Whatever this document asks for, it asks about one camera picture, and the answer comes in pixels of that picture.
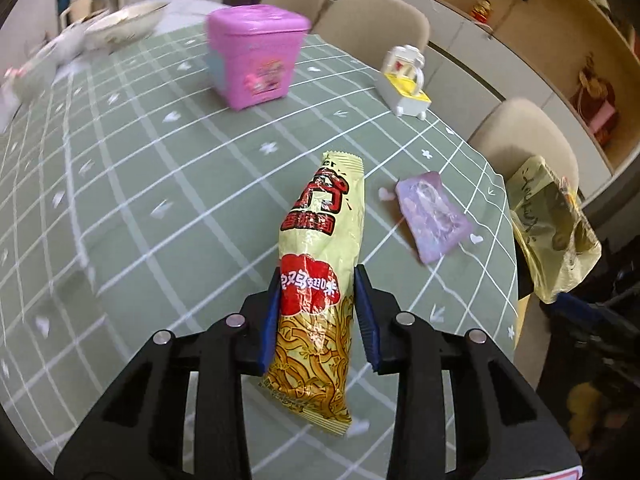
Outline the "gold noodle snack packet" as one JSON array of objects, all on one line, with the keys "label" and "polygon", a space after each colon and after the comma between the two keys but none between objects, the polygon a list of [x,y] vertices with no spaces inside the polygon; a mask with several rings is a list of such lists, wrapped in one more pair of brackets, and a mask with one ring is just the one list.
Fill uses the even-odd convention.
[{"label": "gold noodle snack packet", "polygon": [[338,436],[352,423],[346,384],[363,223],[363,161],[329,151],[279,233],[278,331],[262,386]]}]

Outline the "yellow trash bag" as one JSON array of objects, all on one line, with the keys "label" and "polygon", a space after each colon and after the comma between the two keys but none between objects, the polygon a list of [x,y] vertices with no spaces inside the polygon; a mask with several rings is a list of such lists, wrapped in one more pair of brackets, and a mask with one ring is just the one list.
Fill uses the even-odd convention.
[{"label": "yellow trash bag", "polygon": [[588,276],[602,256],[596,232],[567,178],[532,156],[506,182],[515,239],[539,300],[552,304]]}]

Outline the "purple tissue pack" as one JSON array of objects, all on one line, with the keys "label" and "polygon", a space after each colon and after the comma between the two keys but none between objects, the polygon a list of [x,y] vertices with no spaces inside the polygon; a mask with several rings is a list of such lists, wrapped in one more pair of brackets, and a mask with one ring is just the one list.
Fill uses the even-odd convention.
[{"label": "purple tissue pack", "polygon": [[472,234],[472,222],[450,200],[438,172],[399,180],[395,193],[419,259],[426,266],[447,255]]}]

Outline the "green checked tablecloth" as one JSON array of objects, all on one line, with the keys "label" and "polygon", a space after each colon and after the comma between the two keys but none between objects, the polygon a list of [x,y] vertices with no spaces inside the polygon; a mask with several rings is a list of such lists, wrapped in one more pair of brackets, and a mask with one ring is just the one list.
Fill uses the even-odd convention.
[{"label": "green checked tablecloth", "polygon": [[[375,72],[306,38],[288,95],[236,112],[201,26],[64,75],[1,129],[1,405],[51,467],[152,333],[204,330],[265,289],[286,213],[328,151],[363,161],[361,262],[439,330],[514,351],[501,178],[445,119],[397,117]],[[423,264],[395,193],[438,172],[472,234]]]}]

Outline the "beige chair near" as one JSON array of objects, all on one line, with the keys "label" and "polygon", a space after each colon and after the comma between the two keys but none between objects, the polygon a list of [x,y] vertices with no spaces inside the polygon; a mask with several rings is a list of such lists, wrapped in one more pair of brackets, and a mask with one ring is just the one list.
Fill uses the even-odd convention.
[{"label": "beige chair near", "polygon": [[471,134],[468,143],[497,174],[509,179],[527,159],[541,156],[574,191],[579,188],[577,158],[562,131],[535,103],[508,99],[492,110]]}]

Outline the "red gift bag ornament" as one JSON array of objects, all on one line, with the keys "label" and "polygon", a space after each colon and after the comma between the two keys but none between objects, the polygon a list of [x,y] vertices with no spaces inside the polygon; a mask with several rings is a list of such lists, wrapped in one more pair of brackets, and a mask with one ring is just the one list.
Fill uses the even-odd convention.
[{"label": "red gift bag ornament", "polygon": [[620,113],[615,106],[615,90],[607,79],[597,74],[592,53],[586,56],[577,81],[578,87],[570,102],[600,147],[605,148],[612,139]]}]

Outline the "white yellow toothpick dispenser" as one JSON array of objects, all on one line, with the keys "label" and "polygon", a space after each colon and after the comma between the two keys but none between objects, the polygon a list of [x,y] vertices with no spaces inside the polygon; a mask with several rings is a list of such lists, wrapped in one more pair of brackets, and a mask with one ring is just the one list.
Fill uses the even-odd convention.
[{"label": "white yellow toothpick dispenser", "polygon": [[419,49],[408,44],[386,53],[375,88],[395,116],[426,119],[432,100],[423,90],[424,63]]}]

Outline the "white cabinet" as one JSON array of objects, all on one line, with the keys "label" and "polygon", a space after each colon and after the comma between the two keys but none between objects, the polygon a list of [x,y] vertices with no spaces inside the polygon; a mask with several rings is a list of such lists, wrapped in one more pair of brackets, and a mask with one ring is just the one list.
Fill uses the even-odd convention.
[{"label": "white cabinet", "polygon": [[502,101],[524,98],[540,107],[562,131],[577,159],[579,191],[585,204],[612,179],[604,151],[570,101],[483,26],[434,0],[402,0],[431,25],[424,50],[425,89],[435,113],[469,138]]}]

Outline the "pink plastic box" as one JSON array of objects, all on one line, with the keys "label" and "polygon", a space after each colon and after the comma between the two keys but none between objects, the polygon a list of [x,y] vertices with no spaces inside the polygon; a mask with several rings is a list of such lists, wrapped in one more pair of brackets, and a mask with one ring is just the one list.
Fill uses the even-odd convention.
[{"label": "pink plastic box", "polygon": [[226,6],[205,22],[212,86],[232,110],[288,94],[311,22],[270,4]]}]

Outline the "beige chair middle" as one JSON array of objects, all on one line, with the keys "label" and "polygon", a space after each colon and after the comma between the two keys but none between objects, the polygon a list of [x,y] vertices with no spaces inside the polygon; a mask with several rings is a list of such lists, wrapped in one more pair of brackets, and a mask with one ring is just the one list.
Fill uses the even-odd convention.
[{"label": "beige chair middle", "polygon": [[423,52],[431,26],[402,0],[335,0],[314,25],[314,34],[360,62],[379,70],[387,52],[413,46]]}]

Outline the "red figurine right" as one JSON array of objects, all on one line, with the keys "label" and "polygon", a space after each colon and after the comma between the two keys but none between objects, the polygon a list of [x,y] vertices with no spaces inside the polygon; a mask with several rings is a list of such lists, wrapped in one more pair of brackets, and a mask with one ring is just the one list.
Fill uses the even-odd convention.
[{"label": "red figurine right", "polygon": [[472,5],[471,18],[480,24],[487,24],[491,16],[492,5],[489,0],[478,0]]}]

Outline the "white bowl with noodles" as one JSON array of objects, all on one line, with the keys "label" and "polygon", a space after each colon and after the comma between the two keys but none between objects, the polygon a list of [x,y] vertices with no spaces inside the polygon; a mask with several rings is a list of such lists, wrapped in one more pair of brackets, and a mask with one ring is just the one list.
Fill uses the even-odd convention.
[{"label": "white bowl with noodles", "polygon": [[86,49],[114,51],[150,36],[168,4],[168,1],[140,2],[100,18],[85,31]]}]

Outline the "pale green bowl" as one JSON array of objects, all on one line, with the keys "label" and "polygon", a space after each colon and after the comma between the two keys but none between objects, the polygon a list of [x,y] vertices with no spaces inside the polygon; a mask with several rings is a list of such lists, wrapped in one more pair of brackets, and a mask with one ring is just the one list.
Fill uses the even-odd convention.
[{"label": "pale green bowl", "polygon": [[1,87],[1,103],[9,110],[29,104],[51,88],[55,73],[55,59],[50,56],[32,58],[19,68],[9,68]]}]

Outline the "white bowl behind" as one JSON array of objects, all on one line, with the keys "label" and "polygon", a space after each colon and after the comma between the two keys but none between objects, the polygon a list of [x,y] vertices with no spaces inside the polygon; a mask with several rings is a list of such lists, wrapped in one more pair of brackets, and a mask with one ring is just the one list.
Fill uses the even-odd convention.
[{"label": "white bowl behind", "polygon": [[89,26],[88,22],[76,22],[66,27],[36,53],[36,58],[51,55],[56,66],[73,61],[85,50],[85,36]]}]

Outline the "wooden wall shelf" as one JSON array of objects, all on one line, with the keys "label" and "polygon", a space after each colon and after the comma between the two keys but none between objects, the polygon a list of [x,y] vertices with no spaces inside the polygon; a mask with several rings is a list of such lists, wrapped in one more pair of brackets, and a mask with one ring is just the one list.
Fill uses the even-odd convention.
[{"label": "wooden wall shelf", "polygon": [[[435,0],[468,18],[478,0]],[[639,143],[639,60],[623,34],[592,0],[489,0],[491,16],[483,26],[550,84],[570,98],[578,70],[593,54],[600,77],[616,95],[620,120],[603,148],[619,170],[634,158]]]}]

